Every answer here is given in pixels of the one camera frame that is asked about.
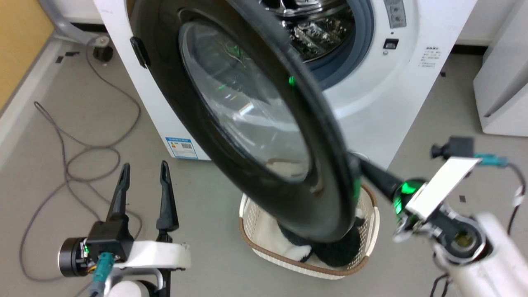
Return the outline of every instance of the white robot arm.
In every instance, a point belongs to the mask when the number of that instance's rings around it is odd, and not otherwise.
[[[360,158],[361,170],[394,205],[400,218],[394,241],[411,236],[430,238],[437,265],[446,272],[443,277],[451,279],[461,297],[528,296],[528,264],[508,234],[511,224],[506,232],[491,214],[465,217],[444,202],[476,165],[506,166],[501,158],[474,155],[469,140],[452,137],[452,148],[459,150],[451,148],[447,152],[447,145],[436,148],[433,157],[443,156],[446,163],[430,181],[403,182]],[[85,276],[92,272],[90,297],[169,297],[171,271],[189,268],[191,256],[188,245],[172,243],[168,235],[178,228],[168,165],[162,163],[162,207],[156,241],[133,241],[128,232],[124,209],[129,168],[128,164],[123,167],[107,220],[96,222],[87,238],[67,239],[59,252],[59,268],[64,276]],[[514,169],[523,184],[511,222],[526,187],[521,172]],[[107,255],[106,262],[102,261],[102,254]],[[90,255],[100,256],[92,259]],[[157,282],[123,281],[127,275],[155,275]]]

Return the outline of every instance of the laundry basket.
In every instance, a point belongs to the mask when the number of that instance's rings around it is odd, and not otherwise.
[[[239,210],[239,229],[242,238],[260,257],[273,262],[284,268],[303,273],[306,275],[319,277],[328,280],[337,280],[345,276],[352,275],[361,270],[372,253],[378,231],[380,228],[380,213],[378,211],[378,202],[372,191],[366,186],[361,186],[360,199],[357,208],[363,210],[365,223],[359,228],[361,234],[361,248],[354,260],[347,266],[340,268],[320,267],[323,265],[312,265],[310,263],[301,263],[284,256],[278,255],[258,245],[258,225],[259,220],[269,216],[256,203],[254,203],[246,194],[242,195]]]

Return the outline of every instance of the washing machine door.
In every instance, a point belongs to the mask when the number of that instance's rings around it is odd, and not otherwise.
[[[139,60],[211,160],[298,235],[346,234],[359,166],[277,20],[257,0],[148,0],[135,9]]]

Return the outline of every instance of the cable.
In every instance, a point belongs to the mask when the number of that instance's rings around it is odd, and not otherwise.
[[[33,282],[42,282],[42,283],[47,283],[47,282],[53,282],[53,281],[56,281],[56,280],[59,280],[59,279],[62,279],[63,277],[62,276],[58,276],[58,277],[52,277],[52,278],[49,278],[49,279],[39,279],[39,278],[36,278],[36,277],[32,277],[30,276],[28,273],[27,273],[27,270],[24,266],[24,261],[23,261],[23,252],[24,252],[24,245],[25,245],[25,242],[26,242],[26,238],[27,238],[27,234],[29,233],[29,231],[31,230],[31,227],[33,226],[33,223],[35,222],[35,219],[37,218],[37,216],[39,215],[39,213],[41,212],[42,208],[53,198],[55,197],[55,195],[57,194],[57,192],[59,192],[63,187],[67,187],[68,188],[68,191],[70,192],[70,194],[72,195],[72,197],[79,203],[82,205],[82,207],[87,210],[88,212],[90,212],[97,220],[100,220],[100,217],[99,215],[95,212],[95,210],[93,210],[90,206],[88,206],[84,201],[82,201],[79,196],[77,196],[77,194],[75,194],[75,192],[72,190],[71,186],[70,186],[70,183],[72,182],[77,182],[77,183],[82,183],[82,184],[85,184],[87,185],[95,194],[96,196],[101,199],[102,201],[106,202],[108,205],[110,205],[110,200],[106,199],[103,195],[101,195],[101,193],[99,193],[99,191],[97,191],[92,185],[91,183],[92,182],[95,182],[95,181],[99,181],[99,180],[102,180],[108,176],[110,176],[118,167],[119,167],[119,164],[121,163],[121,154],[119,154],[119,152],[117,151],[117,149],[114,148],[114,146],[116,146],[117,144],[121,143],[124,139],[126,139],[130,134],[131,132],[134,130],[134,128],[137,126],[138,122],[139,122],[139,119],[141,118],[141,106],[139,105],[138,101],[136,99],[134,99],[131,95],[129,95],[128,93],[126,93],[125,91],[123,91],[122,89],[120,89],[119,87],[115,86],[114,84],[112,84],[111,82],[109,82],[108,80],[106,80],[105,78],[103,78],[98,72],[97,70],[93,67],[92,63],[90,62],[90,59],[88,58],[88,51],[89,51],[89,48],[90,48],[90,44],[96,39],[97,37],[95,38],[92,38],[87,44],[86,44],[86,52],[85,52],[85,59],[86,59],[86,62],[88,63],[88,65],[90,66],[90,68],[92,69],[93,73],[95,73],[95,75],[101,79],[104,83],[106,83],[107,85],[111,86],[113,89],[119,91],[120,93],[122,93],[123,95],[126,96],[126,98],[128,100],[130,100],[136,107],[137,107],[137,116],[134,120],[134,122],[132,123],[132,125],[130,126],[130,128],[120,137],[118,138],[116,141],[110,143],[110,144],[107,144],[107,145],[91,145],[91,144],[88,144],[88,143],[85,143],[85,142],[82,142],[80,140],[78,140],[77,138],[73,137],[71,134],[69,134],[68,132],[64,131],[61,127],[59,127],[55,120],[53,119],[53,117],[48,113],[48,111],[38,102],[34,102],[34,106],[35,108],[39,111],[39,113],[44,116],[44,118],[53,126],[53,128],[55,129],[55,132],[57,134],[57,137],[59,138],[59,141],[60,141],[60,144],[61,144],[61,151],[62,151],[62,166],[64,168],[64,181],[58,185],[53,191],[51,191],[51,193],[46,196],[46,198],[42,201],[42,203],[37,207],[35,213],[33,214],[33,216],[31,217],[30,219],[30,222],[27,224],[27,227],[24,231],[24,234],[22,235],[22,239],[20,241],[20,246],[18,248],[18,263],[20,265],[20,268],[22,270],[22,273],[24,274],[24,276],[30,280],[30,281],[33,281]],[[73,140],[74,142],[84,146],[84,149],[77,153],[76,155],[74,155],[72,158],[70,158],[69,160],[66,159],[66,148],[65,148],[65,144],[64,144],[64,138],[63,138],[63,135],[66,135],[69,139]],[[108,172],[106,173],[103,173],[99,176],[96,176],[96,177],[93,177],[93,178],[82,178],[82,177],[77,177],[73,174],[70,173],[70,165],[73,161],[75,161],[76,159],[78,159],[80,156],[88,153],[88,152],[91,152],[91,151],[112,151],[116,154],[117,156],[117,162],[116,164],[112,167],[112,169],[110,169]],[[129,211],[127,210],[127,213],[132,215],[133,217],[135,217],[138,221],[139,221],[139,228],[138,228],[138,231],[136,233],[136,235],[134,236],[134,239],[137,239],[137,237],[139,236],[139,234],[141,233],[141,230],[143,228],[143,220],[141,219],[141,216],[138,215],[137,213],[133,212],[133,211]],[[76,295],[75,297],[78,297],[90,284],[86,285],[84,288],[82,288]]]
[[[106,280],[112,268],[114,267],[114,255],[110,252],[103,252],[97,259],[97,267],[92,275],[92,283],[90,284],[90,295],[98,293],[103,295],[105,293]]]
[[[519,178],[519,181],[521,183],[520,191],[519,191],[519,193],[517,193],[515,195],[515,197],[516,197],[516,199],[518,199],[518,201],[515,201],[515,203],[514,203],[513,212],[512,212],[512,215],[510,216],[510,220],[508,222],[507,233],[508,233],[508,235],[510,235],[511,232],[512,232],[513,221],[515,220],[515,216],[517,215],[519,207],[521,206],[521,203],[522,203],[522,199],[524,198],[524,194],[526,193],[526,178],[524,177],[523,172],[521,171],[521,169],[517,165],[515,165],[513,163],[508,163],[506,165],[506,167],[508,167],[511,170],[513,170],[513,172],[517,175],[517,177]]]
[[[435,279],[435,282],[433,283],[432,285],[432,289],[431,289],[431,294],[429,295],[429,297],[434,297],[435,296],[435,291],[436,291],[436,286],[438,285],[438,283],[442,280],[442,279],[446,279],[446,282],[444,284],[444,290],[442,291],[442,295],[441,297],[446,297],[447,295],[447,289],[449,287],[449,274],[447,273],[444,273],[442,274],[441,276],[437,277]]]

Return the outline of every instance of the black power cord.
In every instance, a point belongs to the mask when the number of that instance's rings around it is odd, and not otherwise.
[[[134,130],[134,128],[137,126],[138,122],[139,122],[139,119],[141,118],[141,106],[139,105],[138,101],[136,99],[134,99],[131,95],[129,95],[128,93],[126,93],[125,91],[123,91],[122,89],[120,89],[119,87],[115,86],[114,84],[112,84],[111,82],[109,82],[108,80],[106,80],[105,78],[103,78],[98,72],[97,70],[93,67],[92,63],[90,62],[90,59],[88,58],[88,52],[89,52],[89,48],[90,48],[90,44],[95,40],[96,38],[93,38],[91,39],[88,44],[86,45],[86,52],[85,52],[85,58],[86,58],[86,62],[88,63],[88,65],[90,66],[90,68],[92,69],[93,73],[95,73],[95,75],[101,79],[104,83],[106,83],[107,85],[111,86],[113,89],[119,91],[121,94],[125,95],[125,97],[130,101],[132,102],[136,107],[137,107],[137,116],[134,120],[134,122],[132,123],[132,125],[130,126],[130,128],[120,137],[118,138],[117,140],[115,140],[114,142],[110,143],[110,144],[107,144],[107,145],[91,145],[91,144],[88,144],[88,143],[85,143],[85,142],[82,142],[80,140],[78,140],[77,138],[73,137],[71,134],[69,134],[68,132],[64,131],[62,128],[60,128],[55,120],[53,119],[53,117],[48,113],[48,111],[38,102],[34,102],[34,105],[35,105],[35,108],[39,111],[40,114],[42,114],[42,116],[44,116],[44,118],[53,126],[53,128],[55,129],[55,132],[57,134],[57,137],[59,138],[59,141],[61,143],[61,151],[62,151],[62,166],[64,168],[64,181],[58,185],[53,191],[51,191],[51,193],[46,196],[46,198],[42,201],[42,203],[39,205],[39,207],[37,207],[37,210],[35,211],[35,213],[33,214],[33,216],[31,217],[30,219],[30,222],[27,224],[27,227],[24,231],[24,234],[22,235],[22,239],[20,241],[20,246],[18,248],[18,263],[20,265],[20,268],[22,270],[22,273],[24,274],[24,276],[30,280],[30,281],[33,281],[33,282],[41,282],[41,283],[48,283],[48,282],[53,282],[53,281],[56,281],[56,280],[60,280],[63,278],[63,276],[57,276],[57,277],[52,277],[52,278],[49,278],[49,279],[40,279],[40,278],[37,278],[37,277],[33,277],[33,276],[30,276],[28,273],[27,273],[27,270],[24,266],[24,259],[23,259],[23,252],[24,252],[24,245],[25,245],[25,242],[26,242],[26,238],[27,238],[27,234],[29,233],[31,227],[33,226],[33,223],[35,222],[35,219],[37,218],[37,216],[39,215],[39,213],[41,212],[42,208],[53,198],[55,197],[55,194],[57,194],[57,192],[59,192],[63,187],[67,187],[68,188],[68,191],[70,192],[70,194],[72,195],[72,197],[79,203],[82,205],[83,208],[85,208],[88,212],[90,212],[97,220],[101,220],[99,215],[95,212],[95,210],[93,210],[90,206],[88,206],[84,201],[82,201],[82,199],[79,198],[79,196],[77,196],[77,194],[75,194],[75,192],[72,190],[70,184],[72,182],[77,182],[77,183],[82,183],[82,184],[85,184],[86,186],[88,186],[95,194],[96,196],[101,199],[102,201],[106,202],[108,205],[110,205],[110,200],[108,200],[107,198],[105,198],[103,195],[101,195],[101,193],[99,193],[99,191],[97,191],[92,185],[91,183],[92,182],[95,182],[95,181],[99,181],[99,180],[102,180],[108,176],[110,176],[118,167],[119,167],[119,164],[121,162],[121,155],[120,153],[117,151],[117,149],[115,149],[115,146],[119,143],[121,143],[123,140],[125,140],[130,134],[131,132]],[[70,158],[69,160],[66,159],[66,148],[65,148],[65,145],[64,145],[64,138],[63,138],[63,135],[67,136],[69,139],[77,142],[78,144],[82,145],[84,147],[84,149],[79,152],[78,154],[74,155],[72,158]],[[115,155],[117,156],[117,162],[116,164],[114,165],[114,167],[112,169],[110,169],[108,172],[104,173],[104,174],[101,174],[97,177],[93,177],[93,178],[82,178],[82,177],[77,177],[73,174],[70,173],[70,165],[71,163],[78,159],[80,156],[88,153],[88,152],[91,152],[91,151],[112,151],[115,153]],[[143,220],[141,219],[141,216],[138,215],[137,213],[133,212],[133,211],[129,211],[127,210],[127,213],[132,215],[133,217],[135,217],[138,221],[139,221],[139,229],[136,233],[136,235],[134,236],[134,239],[137,239],[137,237],[139,236],[139,234],[141,233],[141,229],[143,228]],[[75,294],[74,297],[78,297],[82,294],[82,292],[84,290],[86,290],[86,288],[88,288],[88,286],[90,285],[90,283],[88,283],[86,286],[84,286],[77,294]]]
[[[506,167],[510,168],[511,170],[513,170],[513,172],[515,173],[515,175],[519,179],[519,182],[521,183],[521,188],[519,189],[518,193],[515,194],[515,199],[523,199],[524,195],[526,193],[526,178],[524,177],[523,172],[514,163],[508,163],[506,165]],[[517,212],[519,210],[519,207],[521,206],[521,203],[522,203],[522,200],[517,200],[514,203],[513,212],[512,212],[512,215],[510,216],[510,220],[508,221],[507,233],[508,233],[509,236],[512,233],[513,221],[515,220],[515,216],[517,215]],[[438,261],[436,259],[436,254],[433,254],[432,259],[433,259],[434,263],[437,265],[438,268],[440,268],[441,270],[445,271],[445,269],[443,269],[438,264]],[[442,279],[446,279],[446,282],[444,284],[444,290],[442,291],[441,297],[445,297],[446,296],[447,290],[449,288],[449,284],[451,282],[449,280],[449,274],[444,273],[444,274],[442,274],[441,276],[439,276],[439,277],[437,277],[435,279],[435,282],[432,285],[431,294],[429,295],[430,297],[434,297],[434,294],[435,294],[435,291],[436,291],[436,287],[438,286],[438,282],[440,282],[440,280],[442,280]]]
[[[521,169],[517,165],[515,165],[513,163],[508,163],[506,165],[506,167],[510,168],[511,170],[513,170],[513,172],[515,172],[515,175],[517,175],[517,178],[519,178],[519,181],[521,183],[521,188],[520,188],[519,192],[515,195],[515,197],[516,198],[519,198],[519,197],[524,198],[524,194],[526,193],[526,178],[524,177],[523,172],[521,171]],[[515,216],[517,215],[517,211],[519,210],[519,207],[521,206],[521,203],[522,203],[522,200],[521,201],[516,201],[516,203],[515,203],[512,215],[510,216],[510,220],[508,222],[508,229],[507,229],[508,235],[510,235],[511,232],[512,232],[513,221],[515,220]]]

